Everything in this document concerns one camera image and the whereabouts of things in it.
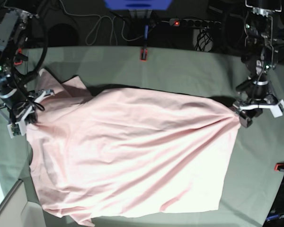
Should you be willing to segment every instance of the white cable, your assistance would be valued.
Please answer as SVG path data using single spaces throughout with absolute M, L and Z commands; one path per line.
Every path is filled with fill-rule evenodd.
M 124 37 L 124 34 L 123 34 L 124 27 L 125 27 L 125 21 L 123 21 L 123 26 L 122 26 L 122 31 L 121 31 L 122 38 L 123 38 L 125 41 L 132 42 L 132 41 L 136 41 L 136 40 L 141 39 L 142 37 L 144 37 L 144 35 L 141 35 L 141 36 L 139 36 L 139 37 L 137 37 L 137 38 L 134 38 L 134 39 L 126 39 L 126 38 Z
M 114 18 L 112 19 L 112 18 L 109 17 L 109 16 L 103 16 L 103 17 L 102 17 L 102 16 L 100 16 L 100 15 L 98 15 L 98 14 L 86 14 L 86 15 L 72 14 L 72 13 L 69 13 L 69 12 L 66 10 L 66 8 L 65 8 L 65 6 L 64 6 L 64 4 L 63 4 L 63 2 L 62 2 L 62 0 L 59 0 L 59 1 L 60 1 L 61 5 L 62 5 L 62 7 L 63 7 L 63 11 L 64 11 L 67 15 L 69 15 L 69 16 L 75 16 L 75 17 L 98 17 L 98 18 L 99 18 L 99 20 L 96 22 L 95 26 L 92 28 L 92 30 L 87 34 L 87 36 L 86 36 L 86 38 L 85 38 L 85 44 L 86 44 L 86 45 L 91 46 L 91 45 L 95 44 L 95 42 L 96 42 L 96 40 L 97 40 L 97 36 L 98 36 L 98 31 L 99 31 L 99 28 L 100 28 L 100 25 L 101 25 L 101 21 L 102 21 L 102 19 L 104 19 L 104 18 L 108 18 L 108 19 L 111 21 L 111 23 L 112 23 L 112 31 L 111 31 L 111 34 L 110 34 L 109 44 L 112 45 L 112 40 L 113 40 L 113 35 L 114 35 L 114 36 L 115 36 L 116 45 L 118 45 L 117 36 L 116 36 L 116 34 L 115 34 L 115 25 L 114 25 L 114 21 L 115 21 L 115 18 L 116 18 L 116 17 L 114 17 Z M 95 39 L 93 40 L 92 43 L 88 43 L 87 40 L 88 40 L 89 36 L 95 31 L 95 29 L 96 29 L 96 36 L 95 36 Z

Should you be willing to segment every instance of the gray tabletop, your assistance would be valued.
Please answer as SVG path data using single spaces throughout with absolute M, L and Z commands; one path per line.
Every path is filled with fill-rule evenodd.
M 87 87 L 123 84 L 204 97 L 236 97 L 234 88 L 249 74 L 237 57 L 149 48 L 148 61 L 142 62 L 139 52 L 139 47 L 50 48 L 44 67 L 61 82 L 79 75 Z M 40 53 L 39 49 L 29 50 L 29 63 L 22 65 L 22 70 L 31 69 Z M 270 72 L 270 78 L 278 96 L 284 99 L 284 66 Z M 20 177 L 26 182 L 28 199 L 37 202 L 29 176 L 31 155 L 24 137 L 9 139 L 6 123 L 0 118 L 1 186 L 7 193 Z M 103 217 L 96 218 L 94 223 L 97 226 L 261 227 L 283 177 L 274 171 L 274 166 L 282 161 L 284 116 L 274 119 L 265 111 L 251 128 L 239 130 L 219 210 L 159 213 L 141 218 Z

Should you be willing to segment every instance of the power strip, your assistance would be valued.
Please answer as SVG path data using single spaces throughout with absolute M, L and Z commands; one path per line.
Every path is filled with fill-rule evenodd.
M 221 29 L 221 22 L 212 20 L 198 20 L 198 19 L 179 19 L 172 18 L 169 20 L 169 25 L 173 27 L 191 27 L 195 29 L 216 28 Z

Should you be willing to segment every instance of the pink cloth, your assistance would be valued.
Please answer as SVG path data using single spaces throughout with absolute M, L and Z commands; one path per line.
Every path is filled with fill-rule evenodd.
M 217 210 L 238 117 L 211 99 L 144 89 L 91 97 L 78 77 L 52 88 L 27 127 L 42 208 L 93 226 L 100 216 Z

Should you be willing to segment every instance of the pink fabric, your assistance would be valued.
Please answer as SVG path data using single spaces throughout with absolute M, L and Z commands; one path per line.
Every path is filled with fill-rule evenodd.
M 27 127 L 42 208 L 93 226 L 100 216 L 217 210 L 238 117 L 211 99 L 143 89 L 91 97 L 78 77 L 52 88 Z

